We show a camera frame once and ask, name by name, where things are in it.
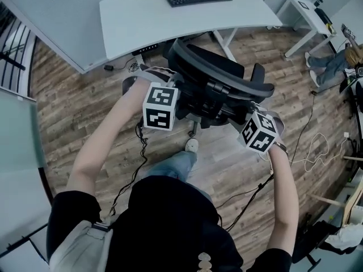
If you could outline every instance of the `shoe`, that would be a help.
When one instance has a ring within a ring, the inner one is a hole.
[[[310,53],[308,53],[308,52],[305,53],[305,62],[306,62],[306,66],[308,68],[311,68],[311,65],[309,64],[309,57],[310,56],[311,56]]]
[[[317,87],[320,87],[320,85],[316,82],[316,78],[318,77],[318,76],[316,75],[316,73],[315,73],[313,70],[309,71],[309,73],[310,73],[311,79],[312,79],[312,80],[313,80],[313,82],[316,84],[316,86],[317,86]]]
[[[185,144],[185,151],[197,153],[199,148],[199,142],[197,139],[189,139]]]

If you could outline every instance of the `person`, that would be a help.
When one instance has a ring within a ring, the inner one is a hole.
[[[317,87],[333,79],[338,72],[355,68],[359,63],[363,63],[363,44],[358,45],[348,33],[347,28],[343,29],[343,35],[352,46],[339,51],[335,55],[317,58],[311,56],[308,52],[305,53],[306,66],[308,68],[325,67],[325,71],[320,75],[317,75],[313,70],[309,71],[311,79]]]
[[[79,151],[66,190],[55,196],[47,233],[51,271],[242,271],[243,259],[230,234],[218,225],[210,196],[186,183],[197,160],[195,139],[134,184],[128,209],[109,227],[112,238],[104,270],[94,267],[92,258],[80,263],[91,245],[88,242],[75,241],[60,252],[78,237],[74,233],[82,222],[89,221],[92,227],[100,222],[97,176],[121,128],[141,111],[149,85],[137,78],[117,101]],[[288,157],[276,145],[269,155],[275,173],[275,225],[266,251],[250,272],[289,271],[296,239],[299,204]],[[72,255],[77,249],[81,251]],[[103,252],[94,250],[93,258]]]

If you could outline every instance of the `laminate flooring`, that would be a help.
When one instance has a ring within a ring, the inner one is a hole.
[[[313,95],[310,91],[316,89],[309,77],[303,53],[322,40],[317,37],[309,41],[291,60],[286,60],[284,53],[304,34],[304,31],[294,32],[289,28],[271,31],[265,28],[240,29],[230,44],[237,62],[246,68],[245,79],[249,79],[254,64],[258,62],[266,70],[265,81],[276,86],[273,96],[262,105],[278,112],[285,122],[286,130],[282,138],[290,157],[311,115]],[[190,43],[223,55],[220,46],[208,34]],[[147,53],[144,55],[145,62],[148,65],[167,66],[161,54],[162,49]],[[325,46],[316,55],[331,54],[329,46]],[[119,58],[112,63],[115,67],[122,67],[130,57]],[[64,190],[79,149],[121,96],[121,82],[130,76],[128,66],[111,73],[98,67],[81,75],[38,40],[33,58],[31,96],[38,102],[41,139],[48,163],[46,174],[54,195]],[[320,89],[333,86],[342,79],[343,74]],[[339,95],[339,87],[335,87],[315,97],[313,115],[301,136],[295,160],[306,157],[310,142],[317,133],[324,134],[329,142],[330,153],[322,156],[324,161],[339,152],[343,132],[348,131],[352,138],[357,138],[357,123],[355,118],[349,119],[351,111],[349,104],[343,102],[345,96]],[[96,197],[102,208],[101,216],[108,213],[120,187],[130,181],[132,173],[142,163],[141,144],[134,133],[140,116],[135,116],[123,127],[99,175]],[[153,164],[182,150],[191,128],[191,122],[181,120],[175,122],[171,132],[144,129],[149,139],[146,149],[149,160],[141,169],[138,179]],[[231,195],[257,187],[269,177],[269,163],[257,154],[244,150],[236,138],[237,132],[231,125],[198,130],[196,135],[200,142],[199,157],[189,182],[208,192],[215,206],[221,205]],[[327,149],[327,144],[319,136],[312,145],[309,159],[314,160]],[[351,152],[347,143],[343,145],[345,152]],[[335,158],[326,167],[318,162],[311,172],[305,171],[304,162],[292,165],[301,217],[307,212],[314,216],[321,213],[326,205],[306,194],[331,197],[339,192],[342,183],[351,175],[345,171],[347,164],[341,158]],[[130,190],[120,197],[117,212],[127,208],[129,195]],[[218,209],[225,227],[239,214],[250,196],[251,193],[247,193],[235,197]],[[244,269],[250,267],[265,249],[273,222],[273,183],[270,183],[257,195],[231,231],[245,260]]]

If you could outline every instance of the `jeans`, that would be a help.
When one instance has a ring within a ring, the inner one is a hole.
[[[322,58],[309,57],[308,63],[312,67],[326,67],[325,71],[316,78],[318,85],[322,85],[328,80],[331,80],[339,71],[344,71],[344,69],[351,68],[345,59],[345,49],[341,50],[334,56]]]
[[[197,154],[189,151],[181,151],[174,156],[165,159],[152,168],[149,169],[146,176],[158,175],[158,176],[169,176],[173,179],[179,179],[180,181],[190,185],[197,189],[203,194],[208,200],[212,202],[211,197],[208,193],[203,192],[199,188],[187,183],[188,175],[193,168],[193,165],[197,161]]]

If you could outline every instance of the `white desk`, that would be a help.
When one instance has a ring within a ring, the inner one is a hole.
[[[299,2],[304,3],[309,9],[305,9]],[[309,53],[313,53],[317,51],[319,48],[327,44],[333,36],[331,35],[329,29],[322,22],[319,15],[315,12],[316,7],[313,3],[307,0],[286,0],[283,6],[280,8],[278,13],[276,14],[278,17],[281,17],[281,14],[288,8],[288,6],[292,4],[302,15],[302,17],[309,24],[311,31],[304,36],[298,43],[296,43],[288,52],[285,53],[285,57],[290,57],[294,52],[296,52],[300,47],[306,44],[310,39],[312,39],[317,33],[327,35],[328,38],[325,39],[322,43],[314,47]]]
[[[166,0],[103,0],[103,40],[109,60],[176,37],[215,30],[229,59],[228,45],[239,27],[281,26],[262,0],[233,0],[172,8]],[[223,39],[217,29],[234,28]]]

